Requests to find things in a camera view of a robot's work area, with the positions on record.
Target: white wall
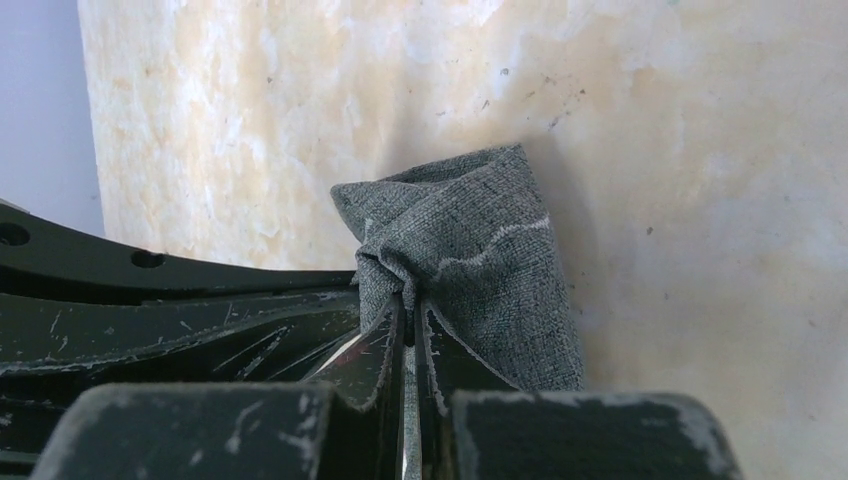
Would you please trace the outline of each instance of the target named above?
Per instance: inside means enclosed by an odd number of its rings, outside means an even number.
[[[0,198],[104,234],[74,1],[3,2]]]

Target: gray cloth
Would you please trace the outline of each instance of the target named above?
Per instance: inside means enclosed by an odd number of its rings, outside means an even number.
[[[402,292],[525,390],[580,390],[583,360],[550,217],[520,145],[336,185],[356,252],[362,330]]]

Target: white scratch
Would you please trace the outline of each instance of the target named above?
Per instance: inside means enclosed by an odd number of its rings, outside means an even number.
[[[323,301],[334,300],[336,298],[344,298],[350,295],[348,292],[320,292],[318,293],[318,299]]]
[[[303,460],[303,471],[309,471],[313,465],[313,460],[315,459],[315,442],[307,437],[295,437],[294,435],[289,435],[284,432],[280,432],[277,434],[277,438],[281,441],[288,443],[289,445],[300,450],[300,458]]]
[[[203,460],[203,450],[198,450],[191,456],[191,460],[188,461],[188,464],[193,467],[200,463],[201,460]]]
[[[227,316],[224,317],[224,324],[230,321],[230,316],[233,314],[233,302],[230,302],[230,308],[227,309]]]
[[[355,337],[353,337],[353,338],[351,338],[350,340],[348,340],[347,342],[345,342],[345,343],[344,343],[344,345],[342,345],[341,347],[339,347],[339,349],[338,349],[338,350],[336,350],[336,352],[335,352],[335,353],[333,353],[333,354],[330,356],[330,358],[328,358],[328,359],[327,359],[327,361],[326,361],[326,362],[324,362],[324,364],[323,364],[323,365],[321,365],[321,368],[319,368],[319,369],[318,369],[315,373],[318,373],[318,372],[320,372],[321,370],[324,370],[325,368],[327,368],[327,365],[329,365],[329,364],[333,363],[333,361],[334,361],[335,359],[339,358],[339,356],[340,356],[342,353],[344,353],[344,352],[345,352],[348,348],[350,348],[351,346],[353,346],[353,344],[354,344],[354,343],[356,343],[356,342],[357,342],[357,340],[359,340],[360,338],[362,338],[362,334],[361,334],[361,333],[360,333],[360,334],[357,334]]]
[[[309,407],[309,396],[305,393],[300,395],[300,401],[297,403],[297,410],[300,413],[306,413],[306,408]]]
[[[59,310],[59,313],[56,314],[56,318],[53,320],[53,324],[50,325],[50,333],[53,333],[53,329],[56,328],[56,324],[59,323],[59,317],[62,315],[62,311]]]
[[[689,437],[695,448],[707,454],[707,466],[710,470],[716,475],[731,473],[735,476],[734,466],[717,440],[715,432],[719,431],[720,427],[709,413],[700,405],[690,405],[686,400],[676,403],[672,399],[669,403],[677,409],[683,434]]]
[[[518,224],[518,225],[507,225],[505,227],[501,227],[492,236],[492,239],[489,241],[489,244],[486,245],[486,248],[484,248],[483,251],[478,253],[477,255],[474,255],[473,257],[468,257],[468,258],[453,258],[453,257],[450,257],[450,258],[442,259],[439,262],[439,268],[438,268],[438,271],[436,272],[436,275],[433,276],[433,281],[438,282],[439,279],[442,277],[442,273],[444,273],[444,270],[447,267],[454,265],[454,264],[470,265],[470,266],[474,266],[474,267],[479,267],[479,266],[483,265],[483,261],[486,259],[486,257],[491,255],[492,251],[494,251],[495,244],[497,244],[499,241],[501,241],[502,239],[506,238],[507,236],[509,236],[509,235],[511,235],[515,232],[521,232],[521,231],[526,231],[526,230],[546,229],[546,228],[550,227],[550,224],[551,224],[550,217],[548,217],[546,215],[545,218],[543,218],[543,219],[541,219],[537,222],[531,223],[529,225]]]
[[[250,345],[248,345],[248,346],[244,347],[244,348],[243,348],[240,352],[238,352],[237,354],[235,354],[235,355],[233,355],[232,357],[230,357],[230,358],[228,358],[228,359],[224,360],[223,362],[221,362],[221,363],[220,363],[217,367],[213,368],[213,369],[212,369],[212,371],[213,371],[213,372],[217,372],[218,370],[220,370],[221,368],[223,368],[224,366],[226,366],[228,363],[230,363],[230,362],[232,362],[233,360],[237,359],[238,357],[240,357],[240,356],[244,355],[244,353],[245,353],[245,352],[247,352],[248,350],[251,350],[253,347],[255,347],[255,346],[259,345],[260,343],[264,342],[265,340],[268,340],[269,338],[273,337],[273,336],[274,336],[274,335],[276,335],[278,332],[279,332],[279,330],[274,330],[273,332],[269,333],[268,335],[265,335],[264,337],[260,338],[259,340],[257,340],[257,341],[255,341],[255,342],[251,343]]]
[[[236,418],[236,428],[233,430],[233,434],[227,440],[227,443],[224,444],[224,448],[232,455],[238,453],[239,448],[241,447],[241,426],[244,423],[244,419],[247,418],[248,415],[256,411],[259,407],[264,403],[263,400],[258,400],[250,404],[249,407],[243,409],[239,412],[239,416]]]
[[[279,332],[277,338],[275,338],[273,342],[271,342],[267,347],[265,347],[265,350],[263,350],[262,353],[254,357],[253,360],[251,360],[246,367],[241,369],[236,374],[236,380],[244,380],[245,378],[247,378],[248,375],[250,375],[254,370],[256,370],[256,368],[261,365],[266,358],[268,358],[268,355],[270,355],[274,350],[277,349],[278,346],[280,346],[280,342],[283,341],[283,337],[288,332],[288,329],[281,328],[278,329],[277,332]]]
[[[309,429],[315,427],[315,425],[317,423],[318,423],[318,415],[310,415],[310,416],[306,417],[306,420],[304,420],[303,422],[300,423],[300,425],[297,426],[297,429],[298,430],[309,430]]]

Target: black metal bracket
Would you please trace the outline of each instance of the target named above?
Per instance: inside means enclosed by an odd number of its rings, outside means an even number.
[[[680,395],[521,392],[426,295],[154,254],[0,205],[0,479],[741,478]],[[406,343],[416,382],[405,381]]]

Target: black metal frame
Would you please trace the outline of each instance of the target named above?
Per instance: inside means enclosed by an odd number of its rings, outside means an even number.
[[[352,277],[154,254],[0,205],[0,478],[400,478],[404,340],[424,479],[741,478],[691,399],[521,392],[426,295],[414,331],[395,296],[360,332]]]

